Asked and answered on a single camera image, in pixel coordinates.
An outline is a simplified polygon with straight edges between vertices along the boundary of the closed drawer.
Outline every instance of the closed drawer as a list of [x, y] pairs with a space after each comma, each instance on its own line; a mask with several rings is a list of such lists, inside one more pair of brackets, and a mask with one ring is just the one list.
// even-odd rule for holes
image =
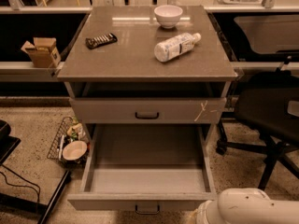
[[70, 100], [85, 123], [218, 123], [225, 102], [226, 98]]
[[78, 210], [194, 210], [216, 192], [196, 125], [97, 125]]

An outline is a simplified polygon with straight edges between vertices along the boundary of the bottle cap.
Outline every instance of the bottle cap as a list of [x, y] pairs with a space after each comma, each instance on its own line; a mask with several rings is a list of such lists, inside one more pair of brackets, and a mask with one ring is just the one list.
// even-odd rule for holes
[[196, 43], [196, 42], [199, 42], [200, 41], [200, 39], [202, 38], [201, 37], [201, 35], [200, 34], [193, 34], [193, 37], [194, 37], [194, 44]]

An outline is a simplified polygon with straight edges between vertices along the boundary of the gray countertop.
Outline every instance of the gray countertop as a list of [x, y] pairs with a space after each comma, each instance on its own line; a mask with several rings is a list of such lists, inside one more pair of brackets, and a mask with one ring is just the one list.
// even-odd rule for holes
[[[95, 7], [68, 55], [58, 79], [95, 81], [230, 81], [236, 74], [203, 7], [182, 7], [174, 29], [155, 20], [155, 7]], [[201, 41], [167, 63], [154, 56], [157, 43], [175, 35], [200, 33]], [[86, 37], [113, 33], [118, 42], [97, 49]]]

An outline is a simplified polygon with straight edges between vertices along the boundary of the drawer handle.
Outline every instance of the drawer handle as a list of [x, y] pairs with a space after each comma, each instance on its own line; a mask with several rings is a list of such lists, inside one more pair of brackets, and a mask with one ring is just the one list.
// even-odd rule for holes
[[159, 118], [160, 114], [157, 112], [156, 114], [149, 115], [149, 113], [140, 113], [135, 112], [135, 118], [136, 119], [157, 119]]
[[157, 206], [156, 212], [140, 212], [138, 211], [138, 205], [135, 206], [135, 212], [139, 215], [157, 215], [160, 213], [160, 205]]

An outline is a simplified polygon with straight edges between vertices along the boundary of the black cable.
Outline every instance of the black cable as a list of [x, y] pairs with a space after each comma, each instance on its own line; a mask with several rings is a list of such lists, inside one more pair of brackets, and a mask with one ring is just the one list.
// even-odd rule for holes
[[40, 197], [40, 187], [38, 186], [38, 184], [35, 184], [33, 182], [30, 182], [29, 180], [25, 179], [24, 177], [22, 177], [21, 175], [18, 175], [17, 173], [15, 173], [14, 171], [12, 171], [10, 168], [6, 167], [4, 164], [1, 164], [1, 166], [3, 166], [5, 169], [7, 169], [8, 171], [10, 171], [12, 174], [16, 175], [17, 177], [19, 177], [20, 179], [22, 179], [23, 181], [36, 186], [38, 189], [35, 189], [31, 186], [27, 186], [27, 185], [16, 185], [16, 184], [11, 184], [7, 182], [7, 177], [4, 173], [0, 172], [0, 174], [4, 177], [6, 183], [12, 187], [17, 187], [17, 188], [28, 188], [28, 189], [33, 189], [36, 192], [37, 195], [37, 202], [36, 202], [36, 208], [38, 207], [39, 204], [39, 197]]

